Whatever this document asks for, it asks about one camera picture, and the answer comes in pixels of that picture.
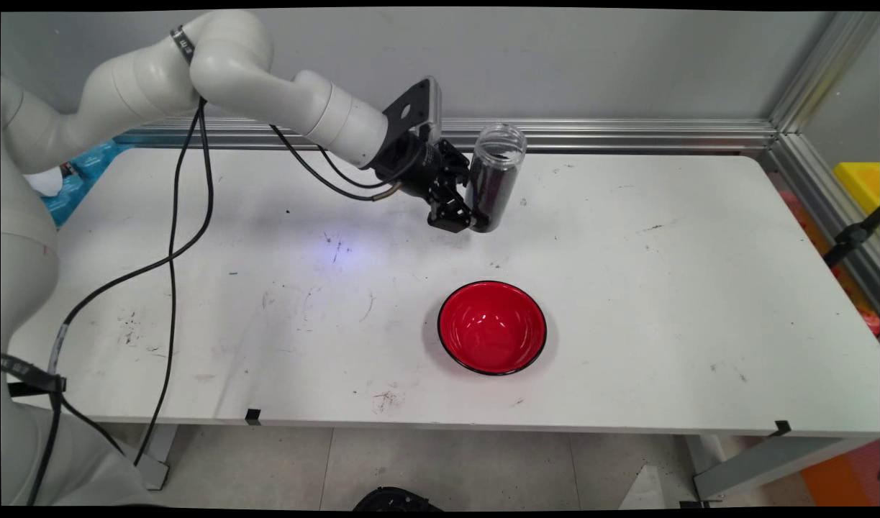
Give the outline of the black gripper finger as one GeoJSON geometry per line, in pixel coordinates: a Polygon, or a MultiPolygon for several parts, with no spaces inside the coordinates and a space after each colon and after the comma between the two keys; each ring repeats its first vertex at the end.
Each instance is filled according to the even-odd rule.
{"type": "Polygon", "coordinates": [[[469,181],[469,159],[447,139],[437,141],[437,154],[439,155],[440,173],[444,178],[451,181],[469,181]]]}
{"type": "Polygon", "coordinates": [[[430,212],[427,223],[446,232],[459,233],[463,230],[478,230],[489,223],[489,218],[477,209],[472,209],[459,193],[457,184],[436,181],[429,189],[430,212]]]}

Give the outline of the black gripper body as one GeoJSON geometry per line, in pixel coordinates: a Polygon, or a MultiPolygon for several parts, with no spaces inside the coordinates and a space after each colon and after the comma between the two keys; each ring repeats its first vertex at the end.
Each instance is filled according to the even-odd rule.
{"type": "Polygon", "coordinates": [[[374,199],[381,200],[396,191],[403,191],[426,202],[443,202],[440,181],[443,150],[443,138],[430,139],[403,132],[373,160],[375,175],[381,183],[389,186],[374,199]]]}

